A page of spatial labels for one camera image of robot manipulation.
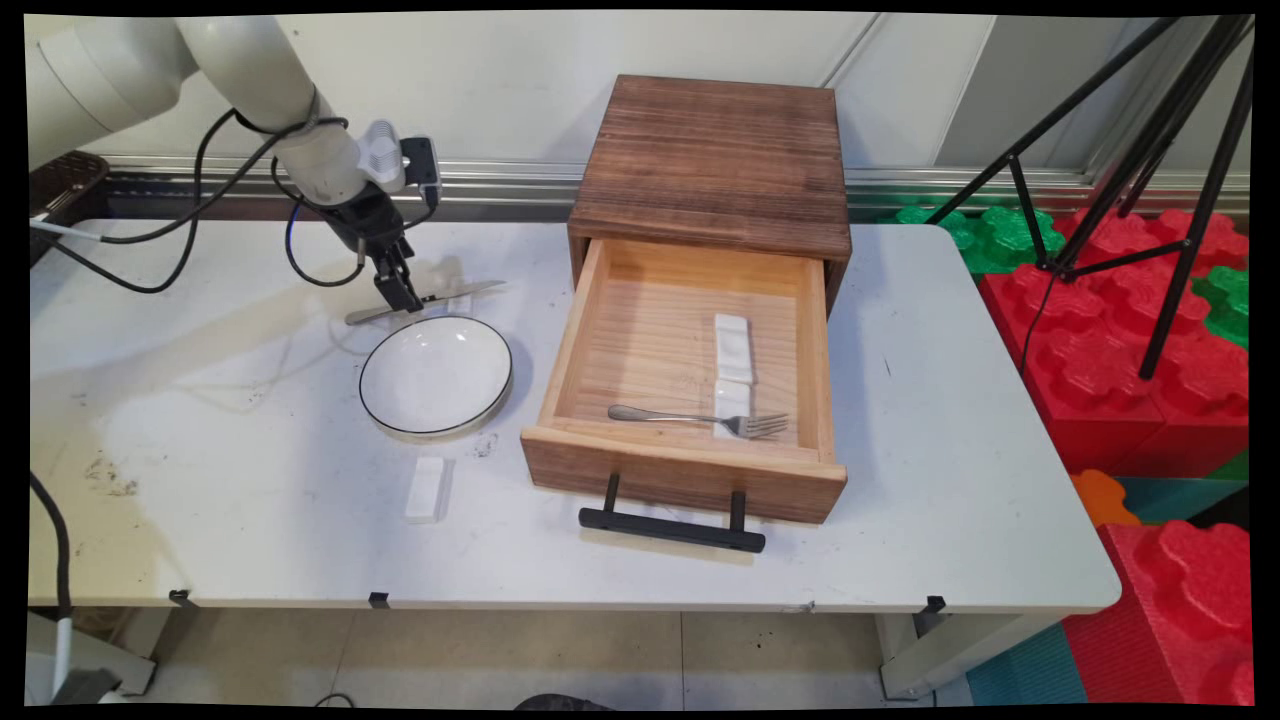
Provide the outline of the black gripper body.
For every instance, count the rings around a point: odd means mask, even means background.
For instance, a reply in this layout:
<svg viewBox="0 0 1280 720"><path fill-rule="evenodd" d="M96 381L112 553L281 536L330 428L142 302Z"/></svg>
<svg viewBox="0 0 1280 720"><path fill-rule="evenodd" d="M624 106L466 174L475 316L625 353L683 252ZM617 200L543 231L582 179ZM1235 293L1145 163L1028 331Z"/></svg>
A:
<svg viewBox="0 0 1280 720"><path fill-rule="evenodd" d="M390 195L378 184L365 184L344 202L323 205L323 218L349 250L358 252L364 241L369 261L403 261L413 256L404 237L403 217Z"/></svg>

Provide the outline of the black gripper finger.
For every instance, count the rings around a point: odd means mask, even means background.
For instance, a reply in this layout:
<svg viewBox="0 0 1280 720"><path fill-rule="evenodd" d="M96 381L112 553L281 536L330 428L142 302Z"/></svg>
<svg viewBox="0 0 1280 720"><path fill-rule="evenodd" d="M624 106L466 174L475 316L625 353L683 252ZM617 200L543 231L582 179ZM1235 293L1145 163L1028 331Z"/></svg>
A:
<svg viewBox="0 0 1280 720"><path fill-rule="evenodd" d="M408 260L413 250L407 240L397 240L392 245L392 307L422 309L420 293L413 287Z"/></svg>
<svg viewBox="0 0 1280 720"><path fill-rule="evenodd" d="M372 255L374 284L393 313L416 313L419 295L411 281L404 255L399 250L381 250Z"/></svg>

